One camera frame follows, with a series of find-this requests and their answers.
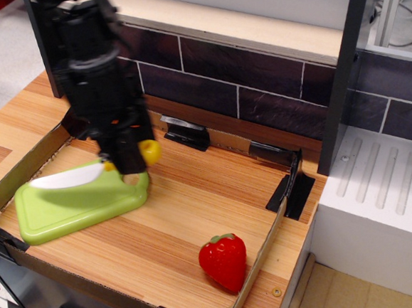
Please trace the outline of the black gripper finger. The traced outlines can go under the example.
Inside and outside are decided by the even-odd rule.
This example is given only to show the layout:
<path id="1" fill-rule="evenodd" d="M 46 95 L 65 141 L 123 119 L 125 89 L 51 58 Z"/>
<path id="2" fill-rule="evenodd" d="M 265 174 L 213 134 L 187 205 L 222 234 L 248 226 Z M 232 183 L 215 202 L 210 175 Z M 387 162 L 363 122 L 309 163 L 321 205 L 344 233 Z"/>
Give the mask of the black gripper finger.
<path id="1" fill-rule="evenodd" d="M 121 175 L 125 175 L 140 174 L 147 169 L 138 145 L 143 140 L 151 139 L 154 139 L 152 128 L 141 126 L 116 129 L 95 140 L 101 149 L 100 153 L 115 165 Z"/>

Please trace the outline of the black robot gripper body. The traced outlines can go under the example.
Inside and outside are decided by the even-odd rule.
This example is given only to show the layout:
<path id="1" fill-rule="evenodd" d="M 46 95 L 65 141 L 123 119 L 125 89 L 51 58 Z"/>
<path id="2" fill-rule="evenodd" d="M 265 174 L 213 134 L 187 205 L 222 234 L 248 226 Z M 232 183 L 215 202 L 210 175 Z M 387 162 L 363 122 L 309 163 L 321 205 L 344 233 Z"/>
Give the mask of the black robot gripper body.
<path id="1" fill-rule="evenodd" d="M 152 137 L 153 130 L 143 94 L 115 53 L 91 60 L 62 60 L 55 79 L 70 104 L 78 139 L 114 139 L 123 132 Z"/>

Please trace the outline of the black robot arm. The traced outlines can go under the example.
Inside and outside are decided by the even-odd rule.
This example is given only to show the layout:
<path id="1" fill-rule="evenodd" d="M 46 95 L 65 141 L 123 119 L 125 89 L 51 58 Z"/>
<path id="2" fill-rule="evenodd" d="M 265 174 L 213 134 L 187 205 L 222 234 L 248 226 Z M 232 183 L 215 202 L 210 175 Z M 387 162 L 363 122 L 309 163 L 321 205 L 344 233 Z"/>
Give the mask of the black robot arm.
<path id="1" fill-rule="evenodd" d="M 136 77 L 118 58 L 125 41 L 116 8 L 108 0 L 26 5 L 53 91 L 70 105 L 68 132 L 95 140 L 121 174 L 145 171 L 139 146 L 154 134 Z"/>

